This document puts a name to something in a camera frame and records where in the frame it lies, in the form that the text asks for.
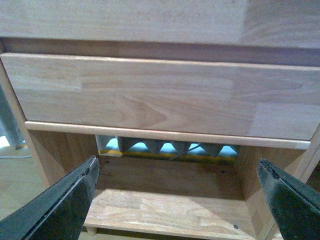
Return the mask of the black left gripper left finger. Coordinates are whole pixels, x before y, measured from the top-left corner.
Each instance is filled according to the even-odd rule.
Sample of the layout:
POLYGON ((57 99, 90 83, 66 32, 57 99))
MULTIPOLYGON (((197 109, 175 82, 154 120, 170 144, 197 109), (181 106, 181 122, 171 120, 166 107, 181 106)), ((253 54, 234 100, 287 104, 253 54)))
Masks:
POLYGON ((77 240, 94 198, 100 171, 92 155, 69 174, 0 222, 2 240, 77 240))

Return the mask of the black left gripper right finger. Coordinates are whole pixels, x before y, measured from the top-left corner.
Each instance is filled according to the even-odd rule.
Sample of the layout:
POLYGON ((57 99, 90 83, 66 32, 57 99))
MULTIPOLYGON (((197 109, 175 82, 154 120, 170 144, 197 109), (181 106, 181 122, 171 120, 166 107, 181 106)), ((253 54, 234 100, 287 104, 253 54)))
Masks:
POLYGON ((264 158, 257 175, 283 239, 318 240, 320 193, 264 158))

